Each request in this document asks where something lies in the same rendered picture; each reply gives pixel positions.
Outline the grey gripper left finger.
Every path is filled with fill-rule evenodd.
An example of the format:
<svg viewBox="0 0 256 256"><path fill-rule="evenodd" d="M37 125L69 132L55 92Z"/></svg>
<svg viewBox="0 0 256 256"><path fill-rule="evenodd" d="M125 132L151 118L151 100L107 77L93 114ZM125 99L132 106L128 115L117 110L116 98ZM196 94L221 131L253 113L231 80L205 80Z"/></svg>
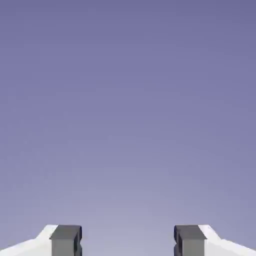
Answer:
<svg viewBox="0 0 256 256"><path fill-rule="evenodd" d="M33 239L0 250L0 256L83 256L82 226L48 224Z"/></svg>

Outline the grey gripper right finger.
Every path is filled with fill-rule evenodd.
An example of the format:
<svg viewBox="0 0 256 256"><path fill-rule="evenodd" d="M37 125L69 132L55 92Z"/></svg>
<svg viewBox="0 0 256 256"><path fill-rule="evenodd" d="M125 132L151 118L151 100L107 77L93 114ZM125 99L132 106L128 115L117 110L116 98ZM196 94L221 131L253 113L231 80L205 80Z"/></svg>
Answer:
<svg viewBox="0 0 256 256"><path fill-rule="evenodd" d="M175 225L173 256L256 256L256 250L222 239L208 224Z"/></svg>

